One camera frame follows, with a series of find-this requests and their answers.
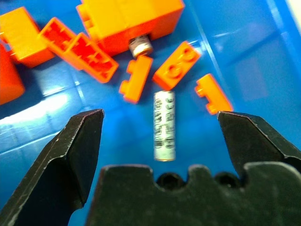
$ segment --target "white battery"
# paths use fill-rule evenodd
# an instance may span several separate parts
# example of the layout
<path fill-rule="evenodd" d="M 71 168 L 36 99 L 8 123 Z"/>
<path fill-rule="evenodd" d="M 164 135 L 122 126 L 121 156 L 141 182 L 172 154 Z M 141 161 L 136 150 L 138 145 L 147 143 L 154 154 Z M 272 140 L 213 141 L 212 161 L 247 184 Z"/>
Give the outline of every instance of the white battery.
<path fill-rule="evenodd" d="M 149 55 L 153 52 L 151 42 L 147 35 L 141 35 L 130 40 L 129 49 L 134 58 L 139 55 Z"/>
<path fill-rule="evenodd" d="M 175 160 L 174 92 L 161 91 L 154 97 L 154 158 Z"/>

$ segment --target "lego brick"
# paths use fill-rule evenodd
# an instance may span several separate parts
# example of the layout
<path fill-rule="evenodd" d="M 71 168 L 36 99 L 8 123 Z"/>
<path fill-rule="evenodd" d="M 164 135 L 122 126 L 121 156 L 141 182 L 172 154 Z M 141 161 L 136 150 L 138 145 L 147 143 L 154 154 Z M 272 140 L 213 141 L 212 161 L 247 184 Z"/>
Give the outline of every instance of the lego brick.
<path fill-rule="evenodd" d="M 137 60 L 130 61 L 127 72 L 131 74 L 131 78 L 129 81 L 123 81 L 119 89 L 119 93 L 124 94 L 126 101 L 138 103 L 152 62 L 153 59 L 147 56 L 139 56 Z"/>
<path fill-rule="evenodd" d="M 197 84 L 195 91 L 200 97 L 208 99 L 209 103 L 206 108 L 210 114 L 216 114 L 219 111 L 233 111 L 231 103 L 211 74 L 199 79 Z"/>
<path fill-rule="evenodd" d="M 76 34 L 56 17 L 52 18 L 38 35 L 38 39 L 45 42 L 51 51 L 77 70 L 82 70 L 79 61 L 66 54 L 67 48 L 75 38 Z"/>
<path fill-rule="evenodd" d="M 188 43 L 183 42 L 155 72 L 152 78 L 164 90 L 171 90 L 200 58 L 200 54 Z"/>
<path fill-rule="evenodd" d="M 37 39 L 39 29 L 24 7 L 1 15 L 0 25 L 0 37 L 9 44 L 16 62 L 32 68 L 54 57 Z"/>
<path fill-rule="evenodd" d="M 57 18 L 52 18 L 39 38 L 77 70 L 84 70 L 101 83 L 108 82 L 118 64 L 84 33 L 76 35 Z"/>
<path fill-rule="evenodd" d="M 156 11 L 152 0 L 115 0 L 128 25 L 129 39 L 149 34 L 157 24 Z"/>
<path fill-rule="evenodd" d="M 140 35 L 168 35 L 185 7 L 182 0 L 82 0 L 79 16 L 90 38 L 110 56 L 128 50 Z"/>
<path fill-rule="evenodd" d="M 83 70 L 101 83 L 108 82 L 119 66 L 82 32 L 70 44 L 66 54 L 78 60 Z"/>
<path fill-rule="evenodd" d="M 171 34 L 185 8 L 182 0 L 151 0 L 156 12 L 157 22 L 150 33 L 152 40 Z"/>
<path fill-rule="evenodd" d="M 24 92 L 19 74 L 0 43 L 0 105 L 18 98 Z"/>
<path fill-rule="evenodd" d="M 77 11 L 90 38 L 107 54 L 128 50 L 128 25 L 115 0 L 82 0 Z"/>

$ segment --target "small metal cylinder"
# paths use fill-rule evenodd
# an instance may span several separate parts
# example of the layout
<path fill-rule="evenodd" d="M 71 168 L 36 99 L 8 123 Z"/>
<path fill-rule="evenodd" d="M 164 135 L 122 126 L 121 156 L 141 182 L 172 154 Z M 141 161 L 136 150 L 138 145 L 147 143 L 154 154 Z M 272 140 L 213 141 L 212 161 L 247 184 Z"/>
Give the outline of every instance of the small metal cylinder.
<path fill-rule="evenodd" d="M 175 160 L 175 99 L 174 92 L 161 91 L 154 97 L 154 158 Z"/>
<path fill-rule="evenodd" d="M 141 35 L 130 40 L 129 49 L 134 58 L 139 55 L 149 55 L 153 52 L 151 42 L 147 35 Z"/>

